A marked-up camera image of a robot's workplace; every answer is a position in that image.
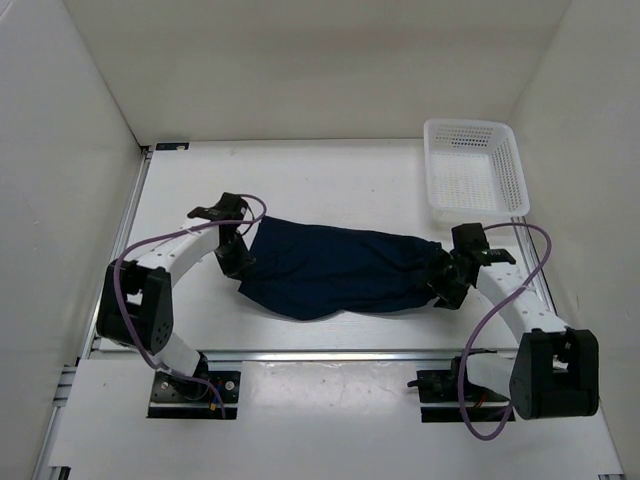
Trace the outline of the navy blue shorts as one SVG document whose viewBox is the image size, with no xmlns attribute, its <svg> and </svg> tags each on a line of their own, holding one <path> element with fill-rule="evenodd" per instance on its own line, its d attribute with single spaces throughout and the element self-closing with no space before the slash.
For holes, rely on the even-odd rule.
<svg viewBox="0 0 640 480">
<path fill-rule="evenodd" d="M 427 267 L 439 242 L 370 230 L 265 218 L 252 242 L 255 263 L 239 293 L 299 321 L 342 311 L 394 313 L 435 298 Z"/>
</svg>

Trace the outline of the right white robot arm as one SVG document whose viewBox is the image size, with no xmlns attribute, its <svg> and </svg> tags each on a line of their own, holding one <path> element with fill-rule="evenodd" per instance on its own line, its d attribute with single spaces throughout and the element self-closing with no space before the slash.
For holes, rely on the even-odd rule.
<svg viewBox="0 0 640 480">
<path fill-rule="evenodd" d="M 599 407 L 599 345 L 588 329 L 574 329 L 528 288 L 504 249 L 441 252 L 428 268 L 437 306 L 457 309 L 469 289 L 492 305 L 518 349 L 514 358 L 479 352 L 467 344 L 449 387 L 460 402 L 483 389 L 510 401 L 524 420 L 589 417 Z"/>
</svg>

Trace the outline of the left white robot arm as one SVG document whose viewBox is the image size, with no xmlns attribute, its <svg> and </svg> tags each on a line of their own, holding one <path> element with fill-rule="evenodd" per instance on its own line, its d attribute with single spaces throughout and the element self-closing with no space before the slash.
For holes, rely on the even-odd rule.
<svg viewBox="0 0 640 480">
<path fill-rule="evenodd" d="M 225 276 L 239 279 L 254 263 L 238 231 L 250 211 L 243 198 L 237 206 L 198 207 L 187 215 L 178 237 L 163 240 L 134 260 L 115 260 L 107 267 L 97 333 L 143 350 L 154 369 L 176 376 L 175 388 L 188 400 L 206 395 L 210 377 L 201 353 L 174 332 L 173 287 L 209 254 Z"/>
</svg>

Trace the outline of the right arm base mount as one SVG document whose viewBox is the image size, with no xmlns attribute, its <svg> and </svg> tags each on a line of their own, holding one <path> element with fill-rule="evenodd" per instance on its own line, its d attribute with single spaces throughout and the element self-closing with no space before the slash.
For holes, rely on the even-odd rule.
<svg viewBox="0 0 640 480">
<path fill-rule="evenodd" d="M 458 402 L 460 355 L 436 351 L 414 360 L 415 373 L 407 382 L 410 393 L 418 394 L 422 424 L 463 424 Z M 473 423 L 497 425 L 509 405 L 509 399 L 486 387 L 465 380 L 464 400 Z"/>
</svg>

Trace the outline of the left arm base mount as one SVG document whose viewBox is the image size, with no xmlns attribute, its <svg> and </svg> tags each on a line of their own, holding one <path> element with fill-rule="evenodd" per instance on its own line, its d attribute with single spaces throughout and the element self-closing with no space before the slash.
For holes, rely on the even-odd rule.
<svg viewBox="0 0 640 480">
<path fill-rule="evenodd" d="M 147 417 L 172 420 L 236 420 L 241 386 L 239 370 L 204 366 L 204 355 L 194 382 L 158 371 L 154 375 Z"/>
</svg>

